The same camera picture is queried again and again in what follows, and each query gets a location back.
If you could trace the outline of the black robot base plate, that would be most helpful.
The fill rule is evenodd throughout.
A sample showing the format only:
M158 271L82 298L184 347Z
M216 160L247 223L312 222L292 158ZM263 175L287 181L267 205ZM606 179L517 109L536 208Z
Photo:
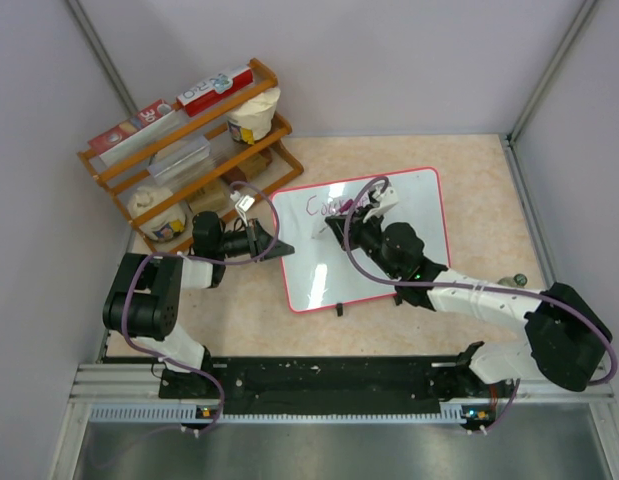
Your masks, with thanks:
M216 384L164 370L159 396L223 397L225 413L432 413L454 398L492 402L513 391L489 385L453 356L212 357Z

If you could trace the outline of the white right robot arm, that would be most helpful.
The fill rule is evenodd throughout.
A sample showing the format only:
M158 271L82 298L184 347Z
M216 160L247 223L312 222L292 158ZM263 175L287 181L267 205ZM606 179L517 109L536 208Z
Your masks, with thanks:
M545 378L572 392L595 384L594 372L612 334L571 286L525 290L481 282L430 260L424 242L405 222L382 224L367 208L351 218L331 215L325 223L342 250L361 250L383 272L381 283L398 299L433 312L464 314L513 332L515 341L477 342L459 356L458 388L476 396L502 380Z

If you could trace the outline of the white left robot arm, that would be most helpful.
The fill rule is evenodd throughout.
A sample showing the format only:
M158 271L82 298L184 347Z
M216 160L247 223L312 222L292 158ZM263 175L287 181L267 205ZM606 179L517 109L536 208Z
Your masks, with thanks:
M225 261L248 256L264 261L292 255L295 248L269 234L257 219L231 231L220 217L205 211L193 218L193 258L185 254L149 257L124 255L103 307L104 326L134 338L175 372L194 396L215 387L216 374L205 366L207 350L178 324L180 294L220 285Z

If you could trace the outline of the magenta-capped whiteboard marker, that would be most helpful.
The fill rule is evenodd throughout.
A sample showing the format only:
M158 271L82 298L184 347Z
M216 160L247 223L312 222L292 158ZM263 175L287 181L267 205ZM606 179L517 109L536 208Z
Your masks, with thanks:
M322 213L322 216L318 218L312 227L311 238L317 239L323 232L328 229L326 218L332 215L343 215L348 212L353 204L352 199L337 198L331 201L325 206L326 211Z

